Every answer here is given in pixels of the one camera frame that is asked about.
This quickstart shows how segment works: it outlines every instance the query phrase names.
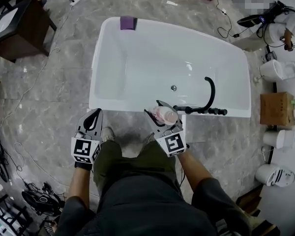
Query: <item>cardboard box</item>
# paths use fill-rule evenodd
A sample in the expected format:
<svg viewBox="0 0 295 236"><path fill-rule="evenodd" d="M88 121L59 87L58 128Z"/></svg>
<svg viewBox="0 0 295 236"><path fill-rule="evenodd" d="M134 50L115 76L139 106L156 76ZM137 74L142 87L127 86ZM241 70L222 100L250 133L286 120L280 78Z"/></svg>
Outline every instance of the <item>cardboard box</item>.
<svg viewBox="0 0 295 236"><path fill-rule="evenodd" d="M261 94L260 124L295 126L293 99L288 92Z"/></svg>

